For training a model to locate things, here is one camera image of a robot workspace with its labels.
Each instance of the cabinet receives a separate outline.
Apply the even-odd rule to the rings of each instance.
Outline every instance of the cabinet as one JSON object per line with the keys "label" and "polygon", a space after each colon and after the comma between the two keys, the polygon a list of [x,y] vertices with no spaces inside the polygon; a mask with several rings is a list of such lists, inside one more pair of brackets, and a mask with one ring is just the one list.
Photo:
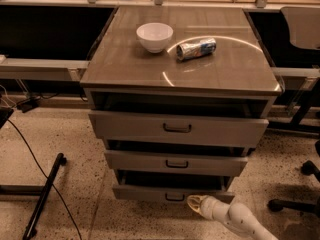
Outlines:
{"label": "cabinet", "polygon": [[[81,80],[117,178],[116,198],[183,203],[190,194],[208,194],[231,202],[228,188],[280,93],[263,53],[252,48],[256,40],[241,9],[183,9],[188,20],[179,25],[181,10],[120,6]],[[150,54],[135,29],[155,20],[174,26],[173,47],[215,29],[218,49],[187,63],[170,48]]]}

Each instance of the can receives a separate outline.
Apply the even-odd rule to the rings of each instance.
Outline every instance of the can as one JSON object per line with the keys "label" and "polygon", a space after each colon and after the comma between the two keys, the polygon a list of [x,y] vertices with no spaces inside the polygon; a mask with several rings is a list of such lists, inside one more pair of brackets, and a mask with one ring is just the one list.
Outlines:
{"label": "can", "polygon": [[194,42],[177,45],[177,57],[179,60],[190,60],[213,53],[217,47],[216,40],[212,37]]}

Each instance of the white bowl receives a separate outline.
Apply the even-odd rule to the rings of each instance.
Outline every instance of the white bowl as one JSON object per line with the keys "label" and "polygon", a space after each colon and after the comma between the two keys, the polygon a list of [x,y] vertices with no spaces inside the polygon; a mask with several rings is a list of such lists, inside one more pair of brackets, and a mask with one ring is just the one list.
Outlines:
{"label": "white bowl", "polygon": [[137,29],[141,45],[149,52],[161,52],[171,40],[173,29],[163,23],[148,23]]}

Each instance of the drawer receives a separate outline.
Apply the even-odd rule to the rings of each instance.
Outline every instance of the drawer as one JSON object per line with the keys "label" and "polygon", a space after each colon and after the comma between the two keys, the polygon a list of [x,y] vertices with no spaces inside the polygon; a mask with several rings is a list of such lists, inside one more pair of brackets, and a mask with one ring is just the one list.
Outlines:
{"label": "drawer", "polygon": [[159,143],[255,148],[266,119],[200,117],[91,111],[98,138]]}
{"label": "drawer", "polygon": [[247,157],[202,156],[107,150],[110,169],[236,177]]}
{"label": "drawer", "polygon": [[224,178],[120,171],[113,192],[117,199],[185,203],[189,195],[212,195],[230,203],[234,194],[226,192]]}

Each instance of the chair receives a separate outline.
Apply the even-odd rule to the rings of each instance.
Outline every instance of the chair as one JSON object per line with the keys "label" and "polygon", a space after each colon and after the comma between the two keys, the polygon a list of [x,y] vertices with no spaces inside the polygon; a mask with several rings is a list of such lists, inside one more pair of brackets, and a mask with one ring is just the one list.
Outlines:
{"label": "chair", "polygon": [[[318,155],[320,156],[320,140],[316,142],[315,147]],[[301,167],[301,172],[304,175],[314,174],[314,176],[320,182],[320,170],[315,166],[315,164],[312,161],[308,160],[307,162],[305,162]],[[268,207],[273,212],[279,212],[283,208],[289,208],[297,211],[313,213],[320,218],[320,197],[318,198],[316,204],[307,204],[273,199],[269,201]]]}

